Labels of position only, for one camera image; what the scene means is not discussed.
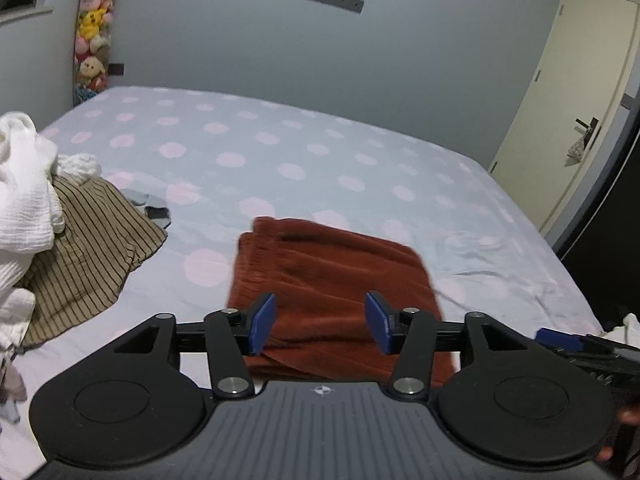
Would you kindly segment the person's right hand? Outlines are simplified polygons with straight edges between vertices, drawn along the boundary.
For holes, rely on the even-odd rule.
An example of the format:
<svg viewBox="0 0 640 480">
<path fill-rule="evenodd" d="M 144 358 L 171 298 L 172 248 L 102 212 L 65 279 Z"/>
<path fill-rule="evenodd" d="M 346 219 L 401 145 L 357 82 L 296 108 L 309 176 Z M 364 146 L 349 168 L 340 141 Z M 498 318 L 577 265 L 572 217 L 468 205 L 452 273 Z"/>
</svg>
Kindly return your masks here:
<svg viewBox="0 0 640 480">
<path fill-rule="evenodd" d="M 620 408 L 616 417 L 618 426 L 615 439 L 612 444 L 607 444 L 600 449 L 597 457 L 597 461 L 600 463 L 612 460 L 616 454 L 620 454 L 623 458 L 628 456 L 636 432 L 634 428 L 638 427 L 640 422 L 639 408 L 638 406 Z"/>
</svg>

